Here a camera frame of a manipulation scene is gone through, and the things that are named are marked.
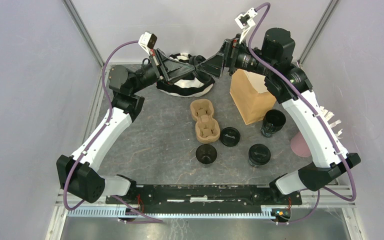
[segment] metal frame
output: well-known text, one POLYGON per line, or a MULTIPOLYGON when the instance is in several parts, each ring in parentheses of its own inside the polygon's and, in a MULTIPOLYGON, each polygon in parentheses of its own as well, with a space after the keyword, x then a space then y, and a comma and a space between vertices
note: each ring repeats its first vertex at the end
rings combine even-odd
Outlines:
MULTIPOLYGON (((317 26, 315 27, 313 33, 311 34, 310 39, 308 40, 307 44, 305 45, 305 48, 302 51, 301 56, 297 60, 301 65, 304 64, 306 58, 308 57, 311 49, 313 48, 314 44, 316 43, 317 39, 319 38, 319 35, 321 34, 322 30, 325 28, 327 21, 329 20, 330 16, 332 15, 332 12, 337 7, 339 1, 340 0, 330 0, 329 4, 327 5, 326 9, 324 10, 324 13, 321 16, 319 22, 317 23, 317 26)), ((96 62, 99 64, 99 66, 103 67, 104 66, 104 60, 103 60, 101 54, 99 53, 97 46, 95 45, 94 41, 92 40, 92 37, 89 34, 85 24, 83 23, 82 18, 80 17, 79 13, 77 12, 76 7, 74 6, 72 0, 62 0, 62 2, 64 3, 65 7, 67 8, 68 13, 70 14, 75 25, 77 26, 78 31, 80 32, 81 36, 83 37, 84 41, 86 42, 87 46, 89 47, 90 52, 92 53, 96 62)), ((140 64, 140 62, 121 62, 121 64, 138 64, 138 63, 140 64)))
MULTIPOLYGON (((331 189, 334 191, 338 192, 341 195, 344 195, 346 197, 351 196, 352 191, 351 188, 347 185, 330 185, 329 186, 331 189)), ((305 208, 305 209, 310 209, 314 206, 316 199, 317 199, 317 193, 310 191, 310 190, 305 190, 301 192, 301 198, 302 198, 302 205, 293 205, 292 208, 305 208)), ((81 199, 79 197, 76 197, 72 194, 68 194, 67 196, 67 201, 70 206, 73 206, 77 204, 81 199)), ((93 214, 93 217, 106 217, 104 216, 105 214, 108 213, 108 211, 112 210, 125 210, 126 206, 120 204, 120 205, 113 205, 113 204, 106 204, 106 196, 101 196, 96 202, 94 203, 88 203, 84 202, 82 206, 78 208, 78 210, 85 210, 85 211, 90 211, 90 210, 96 210, 96 211, 101 211, 101 212, 95 212, 93 214)), ((261 209, 264 212, 267 209, 270 208, 286 208, 286 205, 262 205, 261 209)), ((345 217, 345 223, 349 232, 349 235, 351 236, 351 240, 365 240, 366 237, 364 236, 364 231, 362 229, 361 221, 359 219, 358 211, 356 204, 354 202, 348 202, 344 201, 330 192, 322 189, 320 190, 320 201, 318 208, 339 208, 342 209, 342 212, 345 217)), ((81 217, 81 214, 70 214, 72 215, 71 217, 81 217)), ((64 204, 63 204, 63 190, 59 191, 55 206, 54 206, 54 211, 52 214, 51 221, 49 223, 49 228, 46 233, 46 240, 59 240, 61 238, 63 228, 65 221, 67 217, 69 216, 69 211, 65 209, 64 204)), ((163 217, 165 219, 178 219, 178 218, 211 218, 212 216, 202 216, 199 214, 185 214, 183 216, 182 214, 162 214, 160 217, 163 217)), ((214 218, 241 218, 241 219, 267 219, 264 214, 261 215, 220 215, 214 218)))
POLYGON ((301 56, 298 58, 298 62, 300 65, 303 65, 306 61, 311 49, 315 45, 317 39, 319 38, 322 30, 325 28, 326 23, 328 22, 329 18, 331 17, 333 11, 338 5, 338 2, 340 0, 330 0, 329 4, 326 7, 326 10, 324 10, 323 15, 321 16, 320 20, 317 23, 317 26, 315 27, 313 33, 311 34, 310 39, 307 42, 307 45, 305 45, 304 50, 301 53, 301 56))
MULTIPOLYGON (((92 217, 92 218, 142 218, 128 214, 127 207, 122 205, 113 206, 84 206, 76 210, 69 211, 68 217, 92 217)), ((157 219, 275 219, 271 215, 272 209, 269 207, 262 207, 260 213, 148 213, 147 215, 157 219)))
MULTIPOLYGON (((89 35, 82 19, 79 16, 79 13, 77 12, 73 2, 71 0, 62 0, 64 5, 66 6, 68 12, 70 13, 74 23, 76 24, 79 32, 83 36, 84 41, 87 43, 91 53, 93 54, 93 57, 97 61, 97 63, 102 67, 104 65, 104 61, 95 46, 91 36, 89 35)), ((322 30, 326 26, 327 21, 329 20, 330 16, 332 15, 333 11, 335 10, 339 0, 331 0, 324 11, 322 17, 320 18, 320 21, 318 22, 316 28, 314 29, 314 32, 312 33, 310 39, 308 40, 301 56, 297 60, 300 65, 302 65, 306 58, 308 57, 311 49, 315 45, 318 37, 320 36, 322 30)), ((90 135, 90 133, 93 131, 94 126, 96 126, 99 109, 101 108, 101 102, 103 98, 103 91, 101 89, 100 81, 98 81, 96 92, 95 92, 95 98, 93 100, 91 110, 90 110, 90 117, 87 124, 87 129, 85 132, 84 139, 87 139, 87 137, 90 135)), ((341 195, 344 196, 351 196, 352 191, 351 188, 347 185, 330 185, 330 188, 335 190, 341 195)), ((302 205, 293 205, 292 208, 311 208, 317 199, 317 194, 315 192, 305 190, 301 192, 302 197, 302 205)), ((68 204, 73 206, 76 203, 80 201, 80 198, 68 194, 67 197, 68 204)), ((115 208, 119 209, 125 209, 126 206, 124 205, 110 205, 106 204, 106 196, 101 196, 96 202, 94 203, 88 203, 84 202, 81 207, 78 209, 91 209, 93 207, 98 207, 100 210, 112 210, 115 208)), ((262 210, 269 209, 269 208, 285 208, 287 206, 282 205, 262 205, 262 210)), ((335 197, 330 192, 322 189, 320 190, 320 201, 318 208, 341 208, 342 212, 344 214, 345 220, 346 220, 346 226, 349 232, 349 235, 351 236, 352 240, 365 240, 364 231, 362 229, 361 221, 359 219, 358 211, 356 208, 356 204, 354 202, 347 202, 340 198, 335 197)), ((49 223, 48 231, 46 233, 46 240, 59 240, 61 239, 61 235, 63 232, 64 224, 67 219, 67 216, 69 214, 69 211, 65 209, 63 205, 63 191, 60 190, 54 210, 52 213, 52 217, 49 223)), ((180 214, 174 214, 174 215, 164 215, 165 218, 182 218, 182 217, 188 217, 188 218, 199 218, 200 216, 193 216, 188 214, 188 216, 182 216, 180 214)))
POLYGON ((67 11, 70 14, 71 18, 73 19, 73 22, 75 23, 78 31, 80 32, 81 36, 83 37, 84 41, 86 42, 87 46, 89 47, 90 52, 93 55, 93 58, 95 58, 96 62, 102 68, 104 66, 104 60, 102 59, 101 54, 99 53, 99 51, 97 49, 97 46, 95 45, 94 41, 92 40, 91 35, 89 34, 88 30, 86 29, 85 24, 83 23, 82 19, 80 18, 80 15, 77 12, 76 7, 74 6, 72 0, 62 0, 62 3, 64 3, 64 6, 67 8, 67 11))

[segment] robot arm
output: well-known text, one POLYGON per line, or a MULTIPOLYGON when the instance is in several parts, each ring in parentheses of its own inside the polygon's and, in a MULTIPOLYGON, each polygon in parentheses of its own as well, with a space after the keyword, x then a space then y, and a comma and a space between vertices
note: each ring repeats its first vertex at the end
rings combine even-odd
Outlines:
MULTIPOLYGON (((279 76, 257 61, 249 52, 242 34, 226 39, 221 49, 196 68, 214 77, 220 77, 224 67, 232 75, 237 69, 265 75, 267 90, 276 97, 278 103, 290 114, 301 131, 311 151, 313 162, 295 172, 286 174, 270 183, 275 198, 282 198, 294 191, 309 189, 317 191, 345 173, 345 167, 339 155, 346 160, 349 168, 361 162, 357 153, 348 153, 329 128, 329 133, 337 143, 339 152, 332 146, 331 140, 310 108, 296 96, 292 89, 279 76)), ((289 31, 271 28, 265 33, 261 50, 254 52, 265 62, 281 72, 294 85, 301 95, 322 114, 312 85, 304 71, 292 64, 295 41, 289 31)))
POLYGON ((86 142, 70 157, 61 155, 56 161, 59 182, 63 189, 71 168, 83 154, 68 183, 68 192, 89 203, 95 202, 101 195, 124 196, 129 190, 131 180, 127 177, 99 176, 97 172, 108 150, 142 110, 145 99, 135 93, 157 81, 174 84, 195 70, 193 64, 175 61, 165 56, 161 50, 154 49, 156 40, 156 36, 147 32, 141 36, 139 44, 149 54, 149 63, 142 68, 134 72, 122 65, 111 68, 109 88, 113 91, 114 98, 111 102, 110 121, 107 122, 108 111, 86 142))

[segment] brown paper bag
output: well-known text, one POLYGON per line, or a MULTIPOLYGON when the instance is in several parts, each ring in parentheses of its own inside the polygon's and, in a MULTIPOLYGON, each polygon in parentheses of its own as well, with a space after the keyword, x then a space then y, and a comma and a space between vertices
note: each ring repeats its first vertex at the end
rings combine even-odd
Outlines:
POLYGON ((264 85, 265 76, 238 69, 232 76, 230 95, 246 125, 263 120, 276 98, 264 85))

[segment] black cup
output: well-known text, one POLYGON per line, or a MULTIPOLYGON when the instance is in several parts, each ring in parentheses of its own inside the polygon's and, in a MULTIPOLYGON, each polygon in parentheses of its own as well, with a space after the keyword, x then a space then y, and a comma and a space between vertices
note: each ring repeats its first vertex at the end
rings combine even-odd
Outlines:
POLYGON ((263 144, 254 144, 248 151, 248 163, 258 168, 270 161, 271 153, 268 147, 263 144))
POLYGON ((286 117, 283 112, 272 109, 265 113, 262 119, 261 133, 264 137, 270 138, 283 128, 286 117))
POLYGON ((211 166, 217 158, 217 150, 210 144, 203 144, 196 149, 196 159, 204 168, 211 166))

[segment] black cylindrical container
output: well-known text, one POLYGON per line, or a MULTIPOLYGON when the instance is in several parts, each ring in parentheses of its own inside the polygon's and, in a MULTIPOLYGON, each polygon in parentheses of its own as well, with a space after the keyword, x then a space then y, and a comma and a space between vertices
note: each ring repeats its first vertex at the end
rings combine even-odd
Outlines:
POLYGON ((234 147, 241 140, 241 134, 234 127, 226 127, 220 132, 220 141, 227 147, 234 147))
POLYGON ((217 150, 210 144, 202 144, 196 149, 196 159, 203 167, 211 166, 217 158, 217 150))
POLYGON ((270 138, 281 130, 285 123, 286 117, 283 112, 276 109, 269 110, 262 119, 261 133, 264 137, 270 138))
POLYGON ((268 147, 263 144, 255 144, 249 148, 248 163, 254 168, 258 168, 270 161, 271 153, 268 147))

